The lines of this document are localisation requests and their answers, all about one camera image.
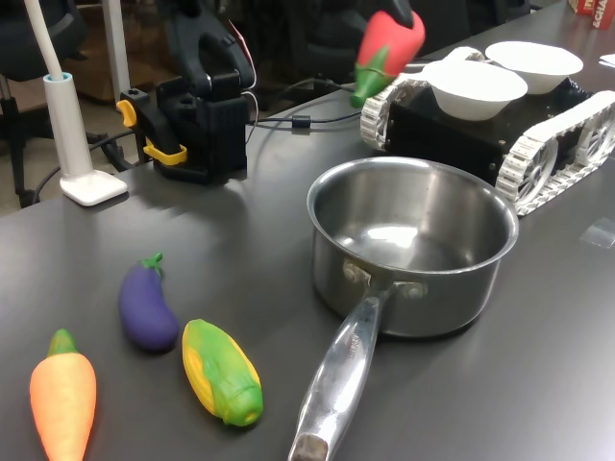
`chair wheel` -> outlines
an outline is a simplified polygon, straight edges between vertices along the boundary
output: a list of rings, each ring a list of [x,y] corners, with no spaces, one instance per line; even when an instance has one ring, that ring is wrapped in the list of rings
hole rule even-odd
[[[26,189],[23,193],[19,194],[19,205],[22,208],[26,208],[32,204],[32,200],[35,198],[35,191],[32,189]]]

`saucepan handle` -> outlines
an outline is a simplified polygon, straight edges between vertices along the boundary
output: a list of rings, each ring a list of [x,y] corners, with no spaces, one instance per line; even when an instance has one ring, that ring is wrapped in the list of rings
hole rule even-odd
[[[288,461],[329,461],[367,378],[387,292],[368,292],[337,331],[307,389]]]

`tracked robot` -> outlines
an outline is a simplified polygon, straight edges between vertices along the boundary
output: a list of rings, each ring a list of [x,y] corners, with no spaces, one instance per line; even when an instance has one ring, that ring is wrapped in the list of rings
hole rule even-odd
[[[468,47],[445,60],[487,61]],[[589,94],[566,79],[549,94],[511,103],[493,120],[467,122],[439,110],[423,73],[411,70],[365,102],[364,141],[469,171],[495,185],[520,216],[598,169],[615,147],[614,91]]]

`yellow clamp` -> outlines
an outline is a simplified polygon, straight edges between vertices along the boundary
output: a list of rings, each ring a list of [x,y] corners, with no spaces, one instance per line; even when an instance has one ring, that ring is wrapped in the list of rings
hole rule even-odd
[[[187,148],[184,147],[182,144],[180,144],[180,147],[182,148],[180,152],[178,152],[177,154],[168,155],[156,149],[156,147],[154,147],[154,145],[152,144],[152,141],[150,141],[148,138],[145,138],[145,140],[147,142],[147,146],[143,148],[143,152],[151,158],[155,158],[160,163],[163,163],[167,166],[184,163],[188,158]]]
[[[119,109],[120,112],[122,112],[122,115],[124,117],[124,126],[126,128],[135,127],[136,126],[136,112],[135,112],[135,108],[133,107],[133,105],[128,101],[122,100],[122,101],[117,102],[117,108]],[[159,151],[156,147],[154,147],[154,145],[152,144],[152,141],[150,141],[149,139],[146,138],[146,141],[147,141],[147,146],[143,148],[143,152],[147,154],[148,156],[150,156],[151,158],[155,158],[160,163],[163,163],[167,166],[173,166],[173,165],[177,165],[178,163],[184,163],[188,157],[187,149],[182,144],[180,144],[180,147],[182,148],[180,152],[178,152],[177,154],[168,155],[162,151]]]
[[[136,112],[133,105],[128,101],[122,100],[118,101],[116,106],[117,109],[122,112],[122,115],[124,116],[124,126],[126,128],[134,127],[136,125]]]

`saucepan rim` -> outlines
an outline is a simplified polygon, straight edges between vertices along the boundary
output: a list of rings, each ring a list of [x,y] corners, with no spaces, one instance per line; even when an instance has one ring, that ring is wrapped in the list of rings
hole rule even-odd
[[[390,164],[398,164],[398,165],[411,165],[419,168],[436,168],[439,170],[445,170],[468,180],[475,182],[476,184],[482,186],[483,190],[485,190],[489,195],[491,195],[494,201],[502,207],[504,211],[504,218],[509,222],[509,236],[506,240],[506,243],[502,246],[502,248],[493,256],[482,261],[478,264],[468,267],[462,267],[459,269],[451,269],[447,271],[421,271],[415,269],[404,269],[397,266],[391,266],[387,264],[380,264],[378,262],[370,261],[369,259],[358,255],[357,253],[349,250],[340,244],[337,240],[332,238],[320,225],[318,218],[316,217],[316,211],[314,209],[314,205],[316,203],[316,198],[318,197],[320,191],[323,187],[330,181],[333,181],[334,178],[341,175],[346,170],[351,168],[357,168],[359,165],[374,163],[381,165],[390,165]],[[422,160],[419,158],[403,158],[403,157],[375,157],[375,158],[361,158],[359,160],[352,160],[346,163],[342,163],[340,165],[335,166],[334,168],[323,173],[309,188],[309,192],[307,193],[307,211],[309,212],[309,217],[311,219],[314,227],[327,239],[329,240],[336,248],[341,250],[346,255],[351,255],[353,258],[362,261],[371,266],[388,270],[388,271],[396,271],[402,274],[409,275],[450,275],[450,274],[462,274],[466,272],[473,272],[482,267],[493,264],[494,262],[501,259],[504,255],[506,255],[510,249],[515,245],[517,238],[519,237],[519,218],[517,217],[517,213],[515,211],[514,206],[505,198],[503,198],[500,193],[488,182],[483,181],[481,178],[478,178],[470,173],[467,173],[463,170],[455,168],[450,165],[445,165],[443,163],[438,163],[430,160]]]

